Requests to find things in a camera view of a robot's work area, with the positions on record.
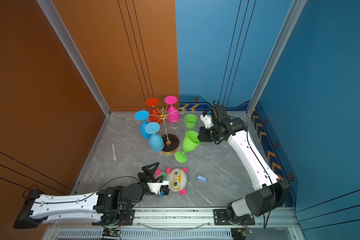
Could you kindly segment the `green wine glass front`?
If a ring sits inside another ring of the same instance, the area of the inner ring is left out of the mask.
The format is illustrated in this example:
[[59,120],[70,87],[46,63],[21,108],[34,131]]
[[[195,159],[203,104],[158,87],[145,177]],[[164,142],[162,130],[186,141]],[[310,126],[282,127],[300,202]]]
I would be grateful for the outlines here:
[[187,114],[184,120],[187,130],[192,131],[197,125],[198,117],[194,114]]

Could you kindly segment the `green wine glass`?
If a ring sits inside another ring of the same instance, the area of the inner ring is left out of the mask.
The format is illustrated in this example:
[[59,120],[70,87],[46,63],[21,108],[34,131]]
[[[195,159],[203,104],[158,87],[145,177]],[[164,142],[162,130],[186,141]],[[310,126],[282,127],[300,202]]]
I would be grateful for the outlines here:
[[198,139],[199,134],[195,131],[187,131],[183,140],[183,151],[175,153],[175,159],[180,163],[185,163],[188,159],[186,153],[194,151],[201,142]]
[[198,117],[194,114],[187,114],[184,120],[187,130],[192,131],[197,125]]

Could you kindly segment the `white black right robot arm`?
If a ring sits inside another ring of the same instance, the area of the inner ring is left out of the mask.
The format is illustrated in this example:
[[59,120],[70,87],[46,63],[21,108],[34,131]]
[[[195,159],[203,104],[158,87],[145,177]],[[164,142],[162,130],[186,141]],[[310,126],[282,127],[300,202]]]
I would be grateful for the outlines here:
[[254,188],[254,192],[228,204],[229,221],[239,224],[245,217],[253,215],[264,216],[267,224],[270,213],[285,204],[291,190],[290,183],[272,171],[253,143],[248,124],[230,116],[225,106],[218,105],[204,111],[200,119],[204,125],[200,127],[198,140],[216,145],[228,142],[246,168]]

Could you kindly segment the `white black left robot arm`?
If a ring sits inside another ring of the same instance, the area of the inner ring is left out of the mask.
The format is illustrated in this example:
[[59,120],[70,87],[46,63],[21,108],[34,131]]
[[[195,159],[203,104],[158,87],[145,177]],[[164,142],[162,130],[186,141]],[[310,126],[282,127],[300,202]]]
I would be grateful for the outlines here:
[[14,229],[33,229],[59,221],[90,221],[94,226],[132,225],[134,207],[144,196],[163,197],[170,183],[159,175],[159,163],[142,167],[135,183],[128,186],[100,187],[82,195],[52,196],[40,189],[29,189]]

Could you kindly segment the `blue wine glass front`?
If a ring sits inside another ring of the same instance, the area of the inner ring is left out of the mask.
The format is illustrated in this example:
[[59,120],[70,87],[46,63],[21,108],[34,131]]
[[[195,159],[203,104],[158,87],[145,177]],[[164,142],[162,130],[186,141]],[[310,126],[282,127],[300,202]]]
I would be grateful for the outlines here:
[[164,142],[158,132],[160,125],[156,122],[148,123],[145,127],[145,131],[150,135],[149,144],[153,152],[161,152],[164,148]]

